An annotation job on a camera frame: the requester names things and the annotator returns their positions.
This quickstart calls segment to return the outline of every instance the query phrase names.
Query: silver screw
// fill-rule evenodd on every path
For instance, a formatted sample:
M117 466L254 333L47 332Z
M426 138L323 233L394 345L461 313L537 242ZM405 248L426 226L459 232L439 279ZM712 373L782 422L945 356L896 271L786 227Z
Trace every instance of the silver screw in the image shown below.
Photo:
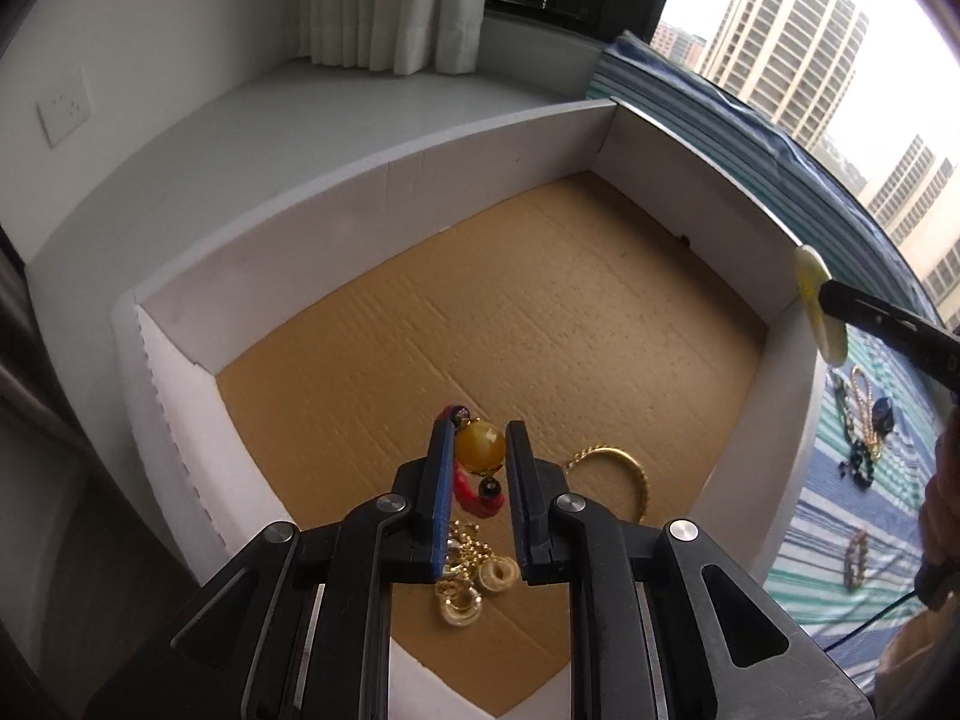
M564 493L557 496L557 508L562 512L582 512L587 507L587 501L584 501L583 495L577 493Z
M289 522L271 522L263 531L263 538L272 544L282 544L294 538L294 526Z
M387 493L376 499L376 507L381 512L401 512L406 505L407 502L399 493Z
M688 519L675 519L670 523L670 536L677 541L693 541L699 534L697 526Z

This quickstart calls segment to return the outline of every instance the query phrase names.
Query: yellow bead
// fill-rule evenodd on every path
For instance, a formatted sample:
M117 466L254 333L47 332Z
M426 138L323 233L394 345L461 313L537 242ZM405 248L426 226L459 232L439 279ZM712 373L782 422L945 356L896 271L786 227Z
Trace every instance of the yellow bead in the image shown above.
M493 473L503 465L507 440L496 425L483 419L474 419L457 431L453 439L453 454L470 473Z

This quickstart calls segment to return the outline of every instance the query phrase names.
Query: sky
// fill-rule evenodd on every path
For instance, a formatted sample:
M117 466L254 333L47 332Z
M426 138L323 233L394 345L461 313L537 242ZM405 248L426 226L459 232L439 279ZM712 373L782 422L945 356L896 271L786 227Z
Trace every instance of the sky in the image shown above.
M827 133L867 179L890 172L914 135L960 161L960 65L914 0L853 0L870 19L856 75ZM730 0L667 0L661 18L707 39Z

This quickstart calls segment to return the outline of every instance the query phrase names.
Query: yellow silicone tip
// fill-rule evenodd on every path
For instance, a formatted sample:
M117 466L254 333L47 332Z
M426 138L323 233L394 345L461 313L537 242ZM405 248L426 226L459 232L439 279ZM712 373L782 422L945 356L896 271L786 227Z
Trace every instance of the yellow silicone tip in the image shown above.
M806 309L817 348L831 367L847 361L847 326L835 317L828 317L820 306L820 288L830 280L830 271L813 247L803 245L794 253L794 269L800 301Z

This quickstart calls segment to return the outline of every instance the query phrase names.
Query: white curtain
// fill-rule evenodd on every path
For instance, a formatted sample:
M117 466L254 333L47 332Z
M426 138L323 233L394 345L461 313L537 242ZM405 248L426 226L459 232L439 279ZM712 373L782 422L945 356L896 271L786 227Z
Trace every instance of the white curtain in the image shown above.
M317 64L393 70L476 67L484 0L301 0L299 55Z

